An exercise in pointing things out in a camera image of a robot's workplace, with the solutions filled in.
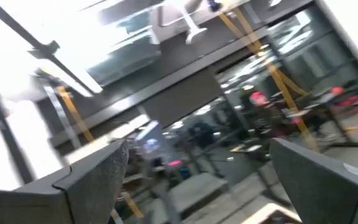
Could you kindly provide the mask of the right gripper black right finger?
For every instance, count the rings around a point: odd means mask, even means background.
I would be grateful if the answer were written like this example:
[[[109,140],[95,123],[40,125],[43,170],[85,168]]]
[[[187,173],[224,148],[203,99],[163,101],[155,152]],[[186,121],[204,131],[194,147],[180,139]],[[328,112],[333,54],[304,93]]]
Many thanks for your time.
[[[303,224],[358,224],[357,167],[280,138],[270,158]]]

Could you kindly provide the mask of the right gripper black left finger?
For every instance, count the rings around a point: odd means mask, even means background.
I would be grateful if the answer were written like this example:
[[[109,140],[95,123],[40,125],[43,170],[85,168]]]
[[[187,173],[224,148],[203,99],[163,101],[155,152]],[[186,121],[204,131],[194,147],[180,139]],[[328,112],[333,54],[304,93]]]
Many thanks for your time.
[[[13,191],[0,190],[0,224],[107,224],[126,172],[126,140]]]

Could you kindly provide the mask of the person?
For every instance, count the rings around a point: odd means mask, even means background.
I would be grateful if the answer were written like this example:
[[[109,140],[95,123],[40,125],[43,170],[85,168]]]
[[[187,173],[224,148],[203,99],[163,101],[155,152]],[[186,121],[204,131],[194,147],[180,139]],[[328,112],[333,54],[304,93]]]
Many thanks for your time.
[[[283,113],[261,91],[253,92],[250,102],[255,106],[256,112],[265,122],[265,126],[272,130],[272,136],[284,137],[287,135],[287,127]]]

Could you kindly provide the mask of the black aluminium rig frame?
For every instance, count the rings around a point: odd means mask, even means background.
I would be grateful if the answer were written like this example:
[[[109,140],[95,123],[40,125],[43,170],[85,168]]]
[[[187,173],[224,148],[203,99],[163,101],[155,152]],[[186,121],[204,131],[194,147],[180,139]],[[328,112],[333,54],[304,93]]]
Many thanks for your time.
[[[9,126],[7,120],[5,119],[5,114],[2,110],[2,104],[0,102],[0,124],[2,128],[0,131],[2,132],[2,136],[4,138],[5,143],[9,149],[9,153],[13,158],[14,165],[19,172],[19,176],[22,179],[23,183],[28,184],[35,180],[30,167],[27,165],[24,155],[19,148],[19,145],[13,135],[12,129]]]

